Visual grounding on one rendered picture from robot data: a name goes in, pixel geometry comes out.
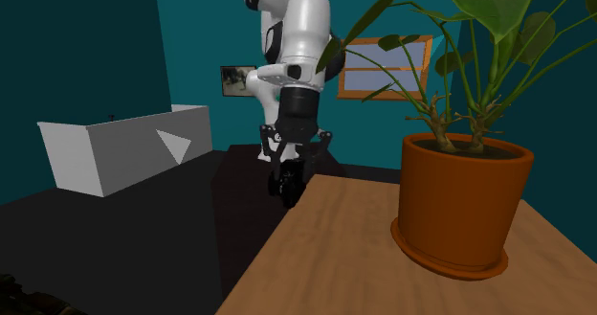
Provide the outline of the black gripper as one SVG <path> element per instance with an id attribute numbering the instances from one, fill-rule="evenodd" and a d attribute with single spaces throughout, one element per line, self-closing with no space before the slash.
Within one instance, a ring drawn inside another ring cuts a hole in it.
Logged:
<path id="1" fill-rule="evenodd" d="M 299 202 L 315 172 L 318 159 L 327 151 L 333 138 L 331 131 L 319 130 L 319 103 L 320 93 L 316 90 L 283 87 L 280 90 L 276 130 L 267 124 L 260 127 L 263 152 L 265 156 L 270 157 L 273 169 L 268 181 L 268 191 L 270 195 L 279 196 L 285 208 L 294 208 Z M 282 141 L 276 151 L 273 151 L 269 139 L 275 138 L 276 131 Z M 281 161 L 286 143 L 306 144 L 316 133 L 320 142 L 315 150 L 307 145 L 297 145 L 297 165 L 294 160 Z"/>

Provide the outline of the wooden table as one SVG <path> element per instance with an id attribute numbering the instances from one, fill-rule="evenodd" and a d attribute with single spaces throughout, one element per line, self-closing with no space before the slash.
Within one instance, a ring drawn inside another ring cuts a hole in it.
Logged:
<path id="1" fill-rule="evenodd" d="M 457 281 L 390 233 L 395 184 L 318 175 L 215 315 L 597 315 L 597 263 L 520 203 L 507 269 Z"/>

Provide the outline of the wooden framed window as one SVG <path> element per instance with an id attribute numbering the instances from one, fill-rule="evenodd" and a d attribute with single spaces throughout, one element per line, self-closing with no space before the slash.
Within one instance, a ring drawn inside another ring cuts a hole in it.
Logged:
<path id="1" fill-rule="evenodd" d="M 385 51 L 378 46 L 379 37 L 357 38 L 347 49 L 345 65 L 339 74 L 339 100 L 363 100 L 389 84 L 374 96 L 375 101 L 406 101 L 405 90 L 414 100 L 426 91 L 434 39 L 422 35 L 406 48 Z"/>

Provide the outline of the green plant in orange pot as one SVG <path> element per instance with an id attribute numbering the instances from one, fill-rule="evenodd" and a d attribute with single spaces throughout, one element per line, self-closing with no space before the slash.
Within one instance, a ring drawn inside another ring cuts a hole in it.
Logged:
<path id="1" fill-rule="evenodd" d="M 585 49 L 590 57 L 545 83 L 542 58 L 565 39 L 552 12 L 535 12 L 534 0 L 452 0 L 453 20 L 482 26 L 489 38 L 471 34 L 462 51 L 448 39 L 437 73 L 458 73 L 469 132 L 450 126 L 461 119 L 449 93 L 418 89 L 411 93 L 397 79 L 388 89 L 409 101 L 428 131 L 405 137 L 402 146 L 399 208 L 391 233 L 414 262 L 439 275 L 480 281 L 501 274 L 508 257 L 504 244 L 534 163 L 534 153 L 505 142 L 495 123 L 526 90 L 539 95 L 515 118 L 533 136 L 537 150 L 567 161 L 566 171 L 550 170 L 559 184 L 581 173 L 597 185 L 597 127 L 564 131 L 573 113 L 597 114 L 597 34 Z M 597 22 L 597 0 L 585 0 L 581 22 Z"/>

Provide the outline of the white bathtub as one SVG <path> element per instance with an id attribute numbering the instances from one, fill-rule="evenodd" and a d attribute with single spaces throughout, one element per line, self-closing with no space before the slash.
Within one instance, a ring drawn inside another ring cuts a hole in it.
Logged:
<path id="1" fill-rule="evenodd" d="M 210 109 L 80 125 L 39 122 L 58 188 L 105 197 L 212 151 Z"/>

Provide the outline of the dark framed wall picture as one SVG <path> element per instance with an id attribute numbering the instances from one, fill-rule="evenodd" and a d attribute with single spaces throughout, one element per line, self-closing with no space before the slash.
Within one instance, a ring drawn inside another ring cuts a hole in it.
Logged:
<path id="1" fill-rule="evenodd" d="M 253 94 L 247 89 L 248 74 L 255 70 L 255 66 L 221 66 L 221 88 L 224 97 L 251 97 Z"/>

